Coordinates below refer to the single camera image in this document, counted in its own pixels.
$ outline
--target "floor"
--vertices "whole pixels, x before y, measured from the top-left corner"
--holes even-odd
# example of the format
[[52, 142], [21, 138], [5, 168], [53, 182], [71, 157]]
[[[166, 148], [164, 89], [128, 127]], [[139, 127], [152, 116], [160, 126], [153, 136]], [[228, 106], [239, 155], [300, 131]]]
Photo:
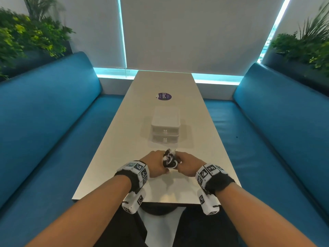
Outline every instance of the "floor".
[[171, 247], [184, 209], [185, 207], [178, 207], [165, 216], [153, 216], [139, 208], [138, 213], [147, 229], [145, 243], [149, 247]]

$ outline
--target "person's left hand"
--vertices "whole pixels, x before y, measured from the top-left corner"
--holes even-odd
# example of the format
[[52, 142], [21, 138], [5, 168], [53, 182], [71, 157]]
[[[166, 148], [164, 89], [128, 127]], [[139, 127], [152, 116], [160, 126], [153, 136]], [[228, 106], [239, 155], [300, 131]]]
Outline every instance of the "person's left hand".
[[145, 157], [141, 158], [150, 171], [150, 178], [156, 178], [162, 174], [169, 173], [169, 170], [163, 166], [163, 155], [165, 151], [152, 151]]

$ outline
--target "black pants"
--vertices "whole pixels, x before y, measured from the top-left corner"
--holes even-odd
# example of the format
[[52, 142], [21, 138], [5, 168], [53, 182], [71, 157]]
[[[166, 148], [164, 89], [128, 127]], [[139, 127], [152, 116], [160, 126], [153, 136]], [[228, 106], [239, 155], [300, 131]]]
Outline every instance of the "black pants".
[[[138, 213], [120, 206], [94, 247], [147, 247], [147, 230]], [[237, 247], [238, 233], [223, 208], [206, 216], [200, 205], [187, 207], [179, 219], [173, 247]]]

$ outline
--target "tabletop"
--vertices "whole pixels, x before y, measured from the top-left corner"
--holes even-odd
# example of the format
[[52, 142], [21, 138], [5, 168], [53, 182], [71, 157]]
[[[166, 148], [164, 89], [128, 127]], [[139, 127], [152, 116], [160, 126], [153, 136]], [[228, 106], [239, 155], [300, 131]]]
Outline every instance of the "tabletop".
[[[179, 108], [178, 143], [152, 142], [151, 121], [156, 106]], [[222, 167], [240, 185], [192, 75], [138, 71], [72, 199], [83, 198], [113, 177], [122, 165], [150, 151], [168, 148], [191, 153]], [[144, 189], [144, 202], [199, 204], [200, 187], [195, 178], [176, 170], [151, 178]]]

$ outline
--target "black round table base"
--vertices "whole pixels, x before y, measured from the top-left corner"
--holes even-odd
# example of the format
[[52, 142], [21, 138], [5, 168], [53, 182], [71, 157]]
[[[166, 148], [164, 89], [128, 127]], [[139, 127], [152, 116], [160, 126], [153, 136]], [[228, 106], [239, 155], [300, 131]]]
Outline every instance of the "black round table base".
[[154, 215], [154, 216], [163, 216], [167, 215], [174, 210], [176, 210], [177, 206], [171, 206], [171, 205], [157, 205], [156, 203], [142, 203], [141, 208], [143, 211]]

